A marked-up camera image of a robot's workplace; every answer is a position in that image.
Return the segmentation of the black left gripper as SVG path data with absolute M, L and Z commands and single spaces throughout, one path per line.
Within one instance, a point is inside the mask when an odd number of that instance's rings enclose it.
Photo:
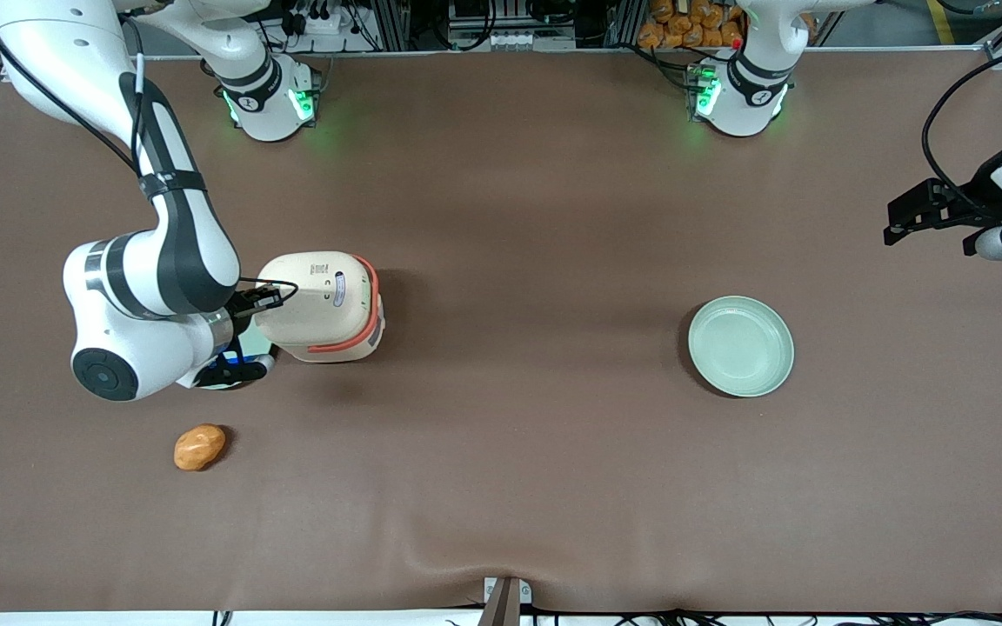
M 888 203 L 884 245 L 893 246 L 922 230 L 1002 226 L 1002 189 L 992 178 L 1001 166 L 1002 150 L 987 158 L 970 181 L 959 186 L 959 193 L 941 179 L 916 183 Z

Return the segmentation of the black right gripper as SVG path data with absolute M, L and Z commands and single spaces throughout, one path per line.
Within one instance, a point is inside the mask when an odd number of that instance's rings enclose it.
M 225 304 L 231 339 L 220 350 L 220 356 L 226 357 L 228 353 L 234 353 L 234 357 L 244 357 L 245 349 L 240 337 L 250 327 L 250 318 L 256 314 L 281 308 L 283 300 L 281 289 L 275 285 L 258 285 L 247 289 L 247 294 L 231 294 Z

